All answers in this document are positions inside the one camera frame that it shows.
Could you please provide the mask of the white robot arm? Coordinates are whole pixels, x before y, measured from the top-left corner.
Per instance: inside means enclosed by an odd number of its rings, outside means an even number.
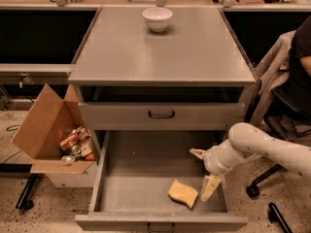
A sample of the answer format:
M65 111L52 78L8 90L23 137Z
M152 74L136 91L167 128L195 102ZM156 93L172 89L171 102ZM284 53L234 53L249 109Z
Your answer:
M281 167L311 178L311 149L304 145L276 139L256 128L254 125L239 122L230 127L227 139L208 150L190 149L190 153L201 159L209 173L203 179L200 199L206 202L216 190L218 180L236 165L249 162L260 156L278 164L266 171L246 188L251 198L259 196L257 184L274 174Z

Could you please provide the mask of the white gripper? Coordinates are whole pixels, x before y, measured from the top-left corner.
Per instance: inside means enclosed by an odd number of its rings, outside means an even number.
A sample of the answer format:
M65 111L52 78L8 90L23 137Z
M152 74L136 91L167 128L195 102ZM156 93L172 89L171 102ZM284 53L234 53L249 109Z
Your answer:
M232 148L213 146L207 151L190 149L190 153L203 160L205 169L211 174L203 178L200 192L201 201L206 202L221 183L220 175L224 175L232 170Z

